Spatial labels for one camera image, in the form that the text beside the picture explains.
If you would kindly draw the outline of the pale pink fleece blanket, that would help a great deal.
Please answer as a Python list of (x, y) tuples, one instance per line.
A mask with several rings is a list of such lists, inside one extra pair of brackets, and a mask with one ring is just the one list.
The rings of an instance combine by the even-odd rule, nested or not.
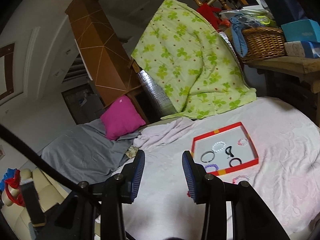
[(249, 182), (289, 234), (319, 214), (319, 128), (281, 100), (259, 98), (203, 120), (148, 127), (133, 144), (146, 157), (138, 197), (123, 207), (136, 239), (201, 237), (204, 206), (187, 195), (187, 150), (221, 180)]

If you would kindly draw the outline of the red shallow tray box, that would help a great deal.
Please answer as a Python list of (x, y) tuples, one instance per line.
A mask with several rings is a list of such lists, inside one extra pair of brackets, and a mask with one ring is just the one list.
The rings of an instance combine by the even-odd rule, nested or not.
[(240, 171), (259, 163), (259, 156), (242, 122), (193, 138), (191, 156), (215, 176)]

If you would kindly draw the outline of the brown wooden wardrobe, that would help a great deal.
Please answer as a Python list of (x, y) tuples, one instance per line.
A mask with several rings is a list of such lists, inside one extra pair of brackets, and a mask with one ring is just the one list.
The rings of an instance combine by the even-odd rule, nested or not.
[(138, 67), (129, 59), (99, 0), (72, 0), (65, 13), (88, 74), (105, 106), (126, 95), (148, 124), (136, 98), (143, 92)]

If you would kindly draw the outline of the magenta pillow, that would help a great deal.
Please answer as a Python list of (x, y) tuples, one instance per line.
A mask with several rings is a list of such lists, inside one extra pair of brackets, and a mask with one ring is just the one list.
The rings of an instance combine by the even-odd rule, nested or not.
[(132, 133), (146, 124), (131, 100), (125, 95), (117, 98), (100, 119), (109, 140), (117, 140), (122, 135)]

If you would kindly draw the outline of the silver metal bangle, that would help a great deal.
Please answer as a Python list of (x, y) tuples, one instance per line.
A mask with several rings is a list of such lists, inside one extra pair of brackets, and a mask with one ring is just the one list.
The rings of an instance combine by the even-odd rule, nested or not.
[(207, 151), (201, 155), (200, 160), (202, 163), (210, 163), (211, 161), (214, 160), (214, 158), (215, 158), (215, 153), (213, 151)]

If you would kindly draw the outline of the wooden side table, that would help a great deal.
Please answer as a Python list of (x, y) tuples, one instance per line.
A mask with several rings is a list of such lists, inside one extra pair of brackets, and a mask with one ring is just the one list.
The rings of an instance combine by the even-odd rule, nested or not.
[(268, 96), (291, 104), (319, 126), (319, 59), (282, 56), (247, 65), (264, 74)]

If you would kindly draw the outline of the white patterned tissue box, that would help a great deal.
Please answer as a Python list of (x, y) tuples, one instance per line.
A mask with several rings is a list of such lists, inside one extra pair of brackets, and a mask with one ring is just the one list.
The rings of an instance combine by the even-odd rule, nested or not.
[(320, 45), (316, 42), (293, 41), (284, 43), (287, 56), (319, 59)]

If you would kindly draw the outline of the black hair clip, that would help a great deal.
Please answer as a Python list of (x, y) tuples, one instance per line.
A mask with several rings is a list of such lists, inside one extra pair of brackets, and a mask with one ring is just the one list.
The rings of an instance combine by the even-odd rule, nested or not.
[(232, 153), (232, 146), (228, 146), (225, 149), (225, 153), (227, 154), (227, 158), (234, 158), (234, 154)]

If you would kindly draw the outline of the grey bed sheet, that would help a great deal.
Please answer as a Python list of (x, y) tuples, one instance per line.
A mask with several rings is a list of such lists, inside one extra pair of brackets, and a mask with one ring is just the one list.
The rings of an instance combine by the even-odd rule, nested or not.
[(103, 122), (95, 119), (64, 131), (42, 150), (41, 158), (76, 184), (99, 183), (128, 161), (126, 152), (139, 135), (134, 131), (109, 140)]

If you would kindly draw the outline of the wicker basket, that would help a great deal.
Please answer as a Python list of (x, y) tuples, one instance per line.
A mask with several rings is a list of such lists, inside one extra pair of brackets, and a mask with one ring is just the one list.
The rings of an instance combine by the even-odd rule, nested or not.
[(243, 63), (262, 61), (286, 55), (285, 36), (280, 28), (259, 27), (242, 31), (248, 52), (241, 57)]

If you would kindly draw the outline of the silver foil padded headboard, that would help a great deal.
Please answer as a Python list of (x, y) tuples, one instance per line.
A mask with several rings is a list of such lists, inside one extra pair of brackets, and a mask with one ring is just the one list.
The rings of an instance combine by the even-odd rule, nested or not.
[(177, 111), (164, 90), (144, 70), (137, 76), (160, 117), (175, 114)]

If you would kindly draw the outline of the teal cardboard box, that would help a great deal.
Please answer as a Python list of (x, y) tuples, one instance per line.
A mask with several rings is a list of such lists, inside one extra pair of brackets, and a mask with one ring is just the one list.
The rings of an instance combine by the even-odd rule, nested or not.
[(313, 20), (299, 20), (282, 24), (281, 29), (287, 42), (309, 41), (319, 43), (319, 24)]

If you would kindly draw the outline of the green clover pattern quilt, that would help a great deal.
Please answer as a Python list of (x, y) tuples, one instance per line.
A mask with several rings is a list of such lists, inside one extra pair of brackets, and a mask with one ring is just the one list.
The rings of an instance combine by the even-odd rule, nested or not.
[(203, 119), (257, 98), (223, 37), (177, 0), (159, 6), (131, 56), (164, 90), (173, 116)]

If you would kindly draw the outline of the red cloth on chair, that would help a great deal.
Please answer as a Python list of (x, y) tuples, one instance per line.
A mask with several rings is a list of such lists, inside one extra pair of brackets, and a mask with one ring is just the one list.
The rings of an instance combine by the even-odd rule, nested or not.
[(215, 30), (219, 29), (219, 24), (221, 20), (215, 16), (215, 13), (220, 13), (222, 10), (217, 7), (212, 7), (207, 3), (203, 3), (200, 7), (196, 10), (200, 15), (202, 15), (212, 26)]

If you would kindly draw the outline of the small patterned fabric pouch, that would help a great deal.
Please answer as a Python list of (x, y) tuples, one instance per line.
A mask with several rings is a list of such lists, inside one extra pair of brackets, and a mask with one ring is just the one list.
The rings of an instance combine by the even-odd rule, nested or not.
[(139, 150), (138, 147), (135, 147), (133, 145), (131, 145), (128, 150), (125, 152), (125, 155), (129, 158), (132, 159), (136, 156), (137, 151)]

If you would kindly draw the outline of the blue cloth in basket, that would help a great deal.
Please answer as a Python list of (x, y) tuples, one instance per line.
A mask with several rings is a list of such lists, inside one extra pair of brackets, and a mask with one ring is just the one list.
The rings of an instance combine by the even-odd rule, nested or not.
[(249, 28), (247, 17), (243, 14), (237, 14), (229, 21), (231, 22), (234, 49), (241, 57), (245, 57), (248, 53), (248, 47), (242, 31)]

